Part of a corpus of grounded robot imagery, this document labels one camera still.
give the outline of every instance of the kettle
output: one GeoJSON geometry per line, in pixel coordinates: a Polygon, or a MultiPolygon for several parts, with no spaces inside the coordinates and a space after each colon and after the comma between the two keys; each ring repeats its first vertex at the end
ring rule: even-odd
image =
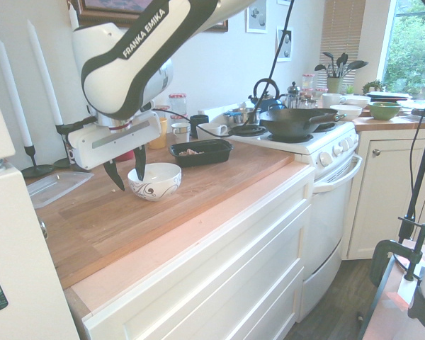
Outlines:
{"type": "Polygon", "coordinates": [[[292,86],[288,87],[288,94],[286,94],[286,107],[299,108],[300,104],[300,87],[296,86],[296,82],[291,83],[292,86]]]}
{"type": "Polygon", "coordinates": [[[259,106],[259,108],[261,109],[261,112],[266,112],[268,110],[268,107],[271,106],[271,105],[275,105],[275,104],[282,105],[282,102],[279,100],[281,93],[278,90],[277,84],[274,80],[269,79],[269,78],[263,78],[263,79],[260,79],[260,80],[257,81],[257,83],[255,84],[255,87],[254,87],[254,96],[253,97],[249,96],[250,101],[254,105],[256,105],[258,103],[260,98],[256,95],[256,91],[258,89],[259,84],[261,84],[261,83],[268,83],[268,84],[272,85],[272,87],[276,90],[276,96],[275,97],[268,95],[267,92],[263,95],[263,99],[262,99],[260,106],[259,106]]]}

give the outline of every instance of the white bowl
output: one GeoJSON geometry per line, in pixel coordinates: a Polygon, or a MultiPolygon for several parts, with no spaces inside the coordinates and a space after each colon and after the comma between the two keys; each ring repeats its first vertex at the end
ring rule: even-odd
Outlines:
{"type": "Polygon", "coordinates": [[[147,164],[143,181],[135,169],[127,175],[132,192],[144,200],[156,202],[169,197],[181,185],[181,168],[172,163],[147,164]]]}
{"type": "Polygon", "coordinates": [[[370,103],[371,98],[367,96],[345,96],[346,105],[358,106],[359,108],[366,108],[370,103]]]}
{"type": "Polygon", "coordinates": [[[337,110],[339,115],[347,115],[348,117],[352,118],[358,117],[362,113],[362,108],[352,105],[333,105],[331,108],[337,110]]]}

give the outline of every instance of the green bowl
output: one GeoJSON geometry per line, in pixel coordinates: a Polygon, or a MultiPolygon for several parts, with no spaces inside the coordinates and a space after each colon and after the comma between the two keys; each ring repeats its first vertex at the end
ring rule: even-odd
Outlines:
{"type": "Polygon", "coordinates": [[[371,116],[377,120],[390,120],[394,118],[402,107],[397,103],[387,103],[383,101],[373,101],[368,104],[368,106],[371,116]]]}

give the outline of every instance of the stove knob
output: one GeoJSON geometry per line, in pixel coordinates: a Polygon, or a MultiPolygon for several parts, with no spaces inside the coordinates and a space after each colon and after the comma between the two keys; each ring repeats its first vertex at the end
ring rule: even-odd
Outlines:
{"type": "Polygon", "coordinates": [[[343,153],[343,147],[340,145],[334,145],[334,154],[340,156],[343,153]]]}
{"type": "Polygon", "coordinates": [[[331,165],[334,160],[328,152],[322,152],[319,154],[319,161],[321,162],[322,166],[326,167],[331,165]]]}
{"type": "Polygon", "coordinates": [[[349,144],[348,144],[348,142],[346,140],[342,140],[340,142],[340,146],[343,147],[343,151],[344,152],[349,150],[349,144]]]}
{"type": "Polygon", "coordinates": [[[347,137],[346,141],[348,142],[349,148],[352,148],[354,146],[354,141],[350,137],[347,137]]]}

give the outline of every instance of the picture frame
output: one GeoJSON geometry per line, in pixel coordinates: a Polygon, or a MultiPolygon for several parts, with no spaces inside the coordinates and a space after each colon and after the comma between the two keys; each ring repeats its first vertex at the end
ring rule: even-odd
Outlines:
{"type": "Polygon", "coordinates": [[[268,4],[266,0],[256,0],[246,9],[246,32],[267,33],[268,4]]]}
{"type": "MultiPolygon", "coordinates": [[[[118,27],[129,28],[148,6],[151,0],[67,0],[71,3],[83,26],[114,23],[118,27]]],[[[218,23],[205,32],[228,32],[228,20],[218,23]]]]}
{"type": "MultiPolygon", "coordinates": [[[[281,41],[283,35],[283,26],[277,26],[277,41],[276,41],[276,53],[278,49],[278,44],[281,41]]],[[[280,50],[279,56],[277,56],[278,62],[290,62],[293,58],[293,29],[291,27],[287,28],[288,34],[285,36],[285,41],[280,50]]]]}

